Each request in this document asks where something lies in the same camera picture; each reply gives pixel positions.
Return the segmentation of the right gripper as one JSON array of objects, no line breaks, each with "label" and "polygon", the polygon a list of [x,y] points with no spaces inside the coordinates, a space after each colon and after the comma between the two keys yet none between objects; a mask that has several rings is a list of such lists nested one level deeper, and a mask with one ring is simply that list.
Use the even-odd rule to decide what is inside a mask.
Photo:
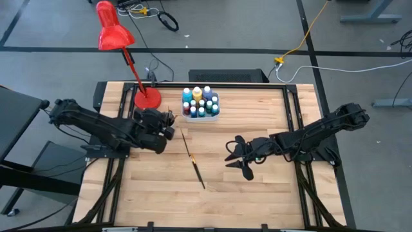
[{"label": "right gripper", "polygon": [[264,137],[258,137],[252,139],[250,142],[246,142],[240,135],[235,136],[235,151],[231,153],[225,161],[238,159],[236,162],[231,162],[225,166],[228,168],[239,168],[242,171],[242,175],[247,180],[252,180],[254,174],[249,167],[249,163],[255,161],[263,154],[263,148],[267,145],[267,139]]}]

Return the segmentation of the grey desk base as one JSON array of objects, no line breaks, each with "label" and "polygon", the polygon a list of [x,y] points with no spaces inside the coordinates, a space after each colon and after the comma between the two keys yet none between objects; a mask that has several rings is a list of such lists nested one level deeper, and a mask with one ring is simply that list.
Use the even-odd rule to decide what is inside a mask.
[{"label": "grey desk base", "polygon": [[341,23],[398,23],[401,15],[383,14],[383,11],[392,3],[393,0],[379,0],[377,5],[369,13],[362,15],[344,15],[341,16]]}]

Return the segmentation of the black corner bracket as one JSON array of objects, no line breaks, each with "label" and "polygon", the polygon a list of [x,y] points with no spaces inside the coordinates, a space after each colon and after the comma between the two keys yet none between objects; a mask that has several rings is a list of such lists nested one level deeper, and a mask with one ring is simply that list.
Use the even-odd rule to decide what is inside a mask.
[{"label": "black corner bracket", "polygon": [[102,101],[104,98],[104,94],[106,91],[106,86],[107,82],[106,81],[100,81],[97,83],[95,87],[95,91],[93,94],[93,101],[92,101],[92,106],[93,108],[99,113],[101,106],[102,106]]}]

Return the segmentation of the black side table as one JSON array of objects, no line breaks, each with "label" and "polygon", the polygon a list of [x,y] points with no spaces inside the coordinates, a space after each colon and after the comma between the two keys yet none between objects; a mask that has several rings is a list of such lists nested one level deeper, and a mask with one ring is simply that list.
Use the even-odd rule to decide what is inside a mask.
[{"label": "black side table", "polygon": [[79,194],[86,166],[80,142],[69,129],[48,124],[49,102],[0,87],[0,188],[15,191],[0,214],[18,214],[30,191],[69,203]]}]

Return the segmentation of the black hoop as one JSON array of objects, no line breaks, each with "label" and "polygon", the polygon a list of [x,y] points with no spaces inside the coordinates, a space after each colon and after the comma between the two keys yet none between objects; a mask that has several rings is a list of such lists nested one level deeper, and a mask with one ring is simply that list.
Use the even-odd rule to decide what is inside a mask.
[{"label": "black hoop", "polygon": [[[174,26],[171,26],[171,25],[168,23],[168,21],[163,18],[163,16],[166,16],[167,18],[169,18],[169,19],[174,23]],[[167,13],[167,12],[164,12],[164,11],[159,11],[159,12],[157,13],[157,17],[158,17],[158,20],[159,20],[168,30],[170,30],[170,31],[172,31],[172,32],[177,32],[177,31],[180,29],[179,24],[178,24],[178,21],[177,21],[171,14],[169,14],[169,13]]]}]

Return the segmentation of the black computer case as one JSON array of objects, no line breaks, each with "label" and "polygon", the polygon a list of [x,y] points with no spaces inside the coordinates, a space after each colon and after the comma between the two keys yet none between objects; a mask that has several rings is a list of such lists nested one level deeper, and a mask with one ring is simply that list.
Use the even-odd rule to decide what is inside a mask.
[{"label": "black computer case", "polygon": [[269,83],[261,69],[189,70],[190,82],[253,82]]}]

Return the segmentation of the white plastic bin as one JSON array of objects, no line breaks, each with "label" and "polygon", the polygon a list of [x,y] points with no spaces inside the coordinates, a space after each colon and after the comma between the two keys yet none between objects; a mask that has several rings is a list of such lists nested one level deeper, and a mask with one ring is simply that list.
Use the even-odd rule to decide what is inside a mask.
[{"label": "white plastic bin", "polygon": [[219,94],[216,93],[216,92],[213,92],[213,96],[218,97],[218,103],[217,103],[217,105],[219,106],[219,110],[220,110],[218,115],[213,116],[212,113],[207,113],[207,111],[206,111],[206,102],[207,102],[207,100],[206,100],[206,99],[202,99],[202,100],[205,101],[205,107],[204,107],[204,108],[205,108],[205,116],[204,116],[204,117],[199,117],[199,116],[198,116],[199,102],[196,102],[196,103],[197,103],[197,107],[196,107],[196,108],[197,108],[197,117],[196,117],[196,118],[192,118],[190,114],[189,114],[189,115],[185,115],[184,112],[183,112],[183,101],[182,101],[182,99],[181,99],[181,113],[182,113],[182,117],[183,117],[187,122],[211,122],[211,121],[216,121],[216,120],[218,120],[218,117],[219,117],[219,115],[220,115],[220,113],[221,113],[220,96],[219,96]]}]

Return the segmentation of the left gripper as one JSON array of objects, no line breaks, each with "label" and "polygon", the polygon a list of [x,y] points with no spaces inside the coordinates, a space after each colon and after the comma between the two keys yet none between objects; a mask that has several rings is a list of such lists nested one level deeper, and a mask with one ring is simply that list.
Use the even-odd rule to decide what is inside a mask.
[{"label": "left gripper", "polygon": [[149,133],[158,135],[161,133],[167,140],[172,140],[174,137],[173,127],[164,127],[162,122],[162,113],[153,108],[134,110],[134,120],[143,125]]}]

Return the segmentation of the thin black paintbrush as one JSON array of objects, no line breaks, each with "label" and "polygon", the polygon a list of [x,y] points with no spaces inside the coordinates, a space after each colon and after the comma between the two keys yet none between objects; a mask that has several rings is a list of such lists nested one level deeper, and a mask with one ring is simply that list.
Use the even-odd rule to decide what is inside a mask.
[{"label": "thin black paintbrush", "polygon": [[191,161],[192,161],[192,165],[193,165],[193,167],[194,167],[194,170],[195,170],[195,172],[196,172],[196,175],[197,175],[197,177],[198,177],[198,180],[199,180],[200,183],[202,184],[203,189],[206,189],[206,188],[205,188],[205,184],[204,184],[204,182],[203,182],[203,179],[202,179],[202,177],[201,177],[201,173],[200,173],[200,171],[199,171],[199,169],[198,169],[198,166],[197,166],[197,163],[196,163],[195,158],[194,158],[191,154],[189,154],[189,157],[190,157],[190,159],[191,159]]},{"label": "thin black paintbrush", "polygon": [[189,152],[188,146],[187,146],[187,142],[186,142],[186,139],[185,139],[185,135],[183,134],[183,130],[182,130],[181,128],[180,128],[180,132],[181,132],[181,134],[182,134],[182,138],[183,138],[183,142],[184,142],[184,145],[185,145],[186,152],[187,152],[189,158],[192,158],[192,157],[191,157],[191,154],[190,154],[190,152]]}]

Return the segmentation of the grey desk foot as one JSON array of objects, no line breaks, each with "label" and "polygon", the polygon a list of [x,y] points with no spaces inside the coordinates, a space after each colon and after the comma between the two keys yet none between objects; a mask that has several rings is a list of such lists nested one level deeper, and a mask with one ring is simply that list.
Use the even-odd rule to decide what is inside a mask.
[{"label": "grey desk foot", "polygon": [[383,107],[406,107],[412,108],[412,99],[376,99],[371,105],[374,108],[383,108]]}]

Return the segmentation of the red desk lamp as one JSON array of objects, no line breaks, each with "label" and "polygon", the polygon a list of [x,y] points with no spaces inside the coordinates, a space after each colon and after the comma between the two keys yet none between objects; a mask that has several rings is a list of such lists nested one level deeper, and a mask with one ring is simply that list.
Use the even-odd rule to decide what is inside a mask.
[{"label": "red desk lamp", "polygon": [[98,49],[100,51],[122,50],[126,63],[138,81],[139,91],[135,95],[135,106],[143,110],[157,109],[162,101],[160,92],[155,88],[143,86],[127,50],[127,46],[133,44],[135,38],[120,24],[114,5],[106,0],[100,1],[97,3],[97,15],[102,26],[98,36]]}]

